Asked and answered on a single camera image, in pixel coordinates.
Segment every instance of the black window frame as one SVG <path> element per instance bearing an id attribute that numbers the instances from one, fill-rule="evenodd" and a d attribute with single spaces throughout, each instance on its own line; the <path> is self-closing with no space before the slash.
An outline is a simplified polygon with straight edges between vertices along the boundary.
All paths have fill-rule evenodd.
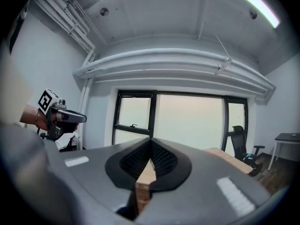
<path id="1" fill-rule="evenodd" d="M 247 139 L 248 134 L 248 100 L 247 98 L 241 97 L 231 97 L 231 96 L 222 96 L 215 94 L 205 94 L 205 93 L 193 93 L 193 92 L 176 92 L 176 91 L 157 91 L 157 90 L 119 90 L 114 119 L 113 119 L 113 128 L 112 128 L 112 145 L 115 144 L 115 130 L 123 130 L 131 133 L 138 133 L 149 135 L 150 138 L 153 137 L 154 133 L 154 123 L 155 123 L 155 112 L 156 112 L 156 103 L 157 95 L 179 95 L 179 96 L 195 96 L 195 97 L 206 97 L 206 98 L 221 98 L 224 102 L 224 130 L 223 130 L 223 140 L 221 144 L 221 150 L 225 151 L 227 138 L 234 134 L 234 132 L 229 132 L 229 103 L 243 104 L 245 111 L 245 135 Z M 138 128 L 138 127 L 129 127 L 118 124 L 120 117 L 120 104 L 122 98 L 150 98 L 150 112 L 149 112 L 149 123 L 148 129 Z"/>

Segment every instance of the office chair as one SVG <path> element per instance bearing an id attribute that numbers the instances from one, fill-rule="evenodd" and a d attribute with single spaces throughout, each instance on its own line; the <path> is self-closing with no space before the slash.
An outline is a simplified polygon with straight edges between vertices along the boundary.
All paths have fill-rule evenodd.
<path id="1" fill-rule="evenodd" d="M 233 126 L 231 141 L 234 149 L 234 157 L 252 167 L 253 171 L 249 175 L 256 176 L 263 168 L 263 163 L 257 160 L 257 154 L 259 149 L 265 148 L 265 146 L 254 146 L 256 148 L 255 154 L 247 153 L 246 134 L 242 126 Z"/>

